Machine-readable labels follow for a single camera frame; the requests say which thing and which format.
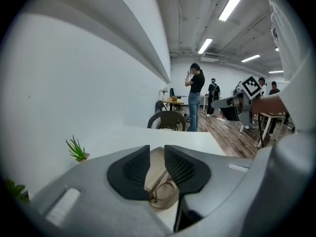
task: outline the bag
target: bag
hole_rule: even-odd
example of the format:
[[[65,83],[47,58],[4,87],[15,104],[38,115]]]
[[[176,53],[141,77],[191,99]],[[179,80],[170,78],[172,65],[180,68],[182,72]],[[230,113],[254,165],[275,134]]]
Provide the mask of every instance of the bag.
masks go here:
[[[215,85],[215,87],[213,87],[211,94],[213,97],[219,98],[219,94],[220,94],[221,90],[219,88],[218,85]]]

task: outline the desk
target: desk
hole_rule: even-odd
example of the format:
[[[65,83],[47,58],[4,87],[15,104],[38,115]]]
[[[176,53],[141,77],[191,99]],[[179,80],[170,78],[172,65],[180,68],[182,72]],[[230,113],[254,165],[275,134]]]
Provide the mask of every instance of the desk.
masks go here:
[[[89,150],[90,157],[88,160],[143,145],[150,145],[151,150],[164,147],[164,145],[177,145],[208,154],[224,155],[224,152],[209,132],[175,132],[122,126],[108,135],[92,150]],[[157,217],[171,230],[175,222],[177,207],[178,202],[168,210],[156,211]]]
[[[205,110],[205,103],[206,100],[208,99],[208,96],[201,96],[202,98],[204,98],[204,103],[203,103],[203,111]]]
[[[184,105],[183,100],[177,99],[177,101],[173,101],[172,98],[168,98],[163,103],[170,104],[170,110],[173,111],[173,105]]]
[[[267,122],[267,125],[266,125],[266,128],[265,128],[265,131],[263,132],[263,135],[262,135],[262,140],[265,139],[266,135],[267,135],[267,132],[268,132],[268,129],[269,129],[269,126],[270,126],[270,123],[271,123],[271,120],[272,119],[275,119],[275,118],[282,118],[282,122],[281,122],[281,125],[280,127],[278,128],[277,130],[277,133],[276,133],[276,136],[274,137],[275,140],[277,140],[279,134],[280,134],[280,131],[282,129],[282,125],[284,123],[284,120],[285,120],[285,114],[283,113],[279,113],[279,114],[272,114],[272,113],[260,113],[261,115],[263,116],[266,116],[268,117],[268,122]],[[261,121],[261,127],[263,127],[264,125],[264,118],[262,118],[262,121]],[[259,143],[257,145],[257,148],[259,148],[261,146],[261,139],[259,140]]]
[[[174,97],[181,98],[181,97],[188,97],[188,96],[179,95],[179,96],[174,96]]]

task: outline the woman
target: woman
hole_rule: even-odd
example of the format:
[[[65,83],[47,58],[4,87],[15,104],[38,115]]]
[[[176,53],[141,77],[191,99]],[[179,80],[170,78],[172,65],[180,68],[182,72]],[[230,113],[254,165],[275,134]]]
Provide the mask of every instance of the woman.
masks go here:
[[[188,71],[185,86],[191,86],[189,93],[189,112],[190,112],[190,126],[188,132],[196,132],[198,130],[198,110],[201,102],[201,89],[205,83],[205,77],[202,69],[198,64],[193,63],[190,67],[192,79],[189,80],[190,72]]]

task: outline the green plant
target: green plant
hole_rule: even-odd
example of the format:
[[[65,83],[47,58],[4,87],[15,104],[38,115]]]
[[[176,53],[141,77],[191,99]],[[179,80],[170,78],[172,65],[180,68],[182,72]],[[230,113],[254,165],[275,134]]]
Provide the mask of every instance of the green plant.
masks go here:
[[[22,191],[25,189],[25,185],[18,184],[15,186],[15,183],[12,180],[6,179],[5,187],[13,198],[27,203],[30,202],[29,198],[23,196],[22,194]]]
[[[88,154],[85,153],[84,148],[81,149],[79,140],[77,139],[78,143],[76,142],[74,136],[73,139],[70,140],[72,145],[68,143],[66,140],[66,143],[70,149],[68,151],[71,153],[70,155],[76,158],[76,161],[83,161],[87,159]]]

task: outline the long black hair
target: long black hair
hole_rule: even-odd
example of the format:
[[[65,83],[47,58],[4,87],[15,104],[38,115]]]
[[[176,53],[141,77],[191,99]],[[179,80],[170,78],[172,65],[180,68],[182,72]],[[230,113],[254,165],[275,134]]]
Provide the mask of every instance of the long black hair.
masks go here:
[[[203,74],[203,70],[199,67],[199,65],[197,63],[193,63],[191,66],[190,66],[190,69],[196,69],[196,70],[199,70],[199,72]]]

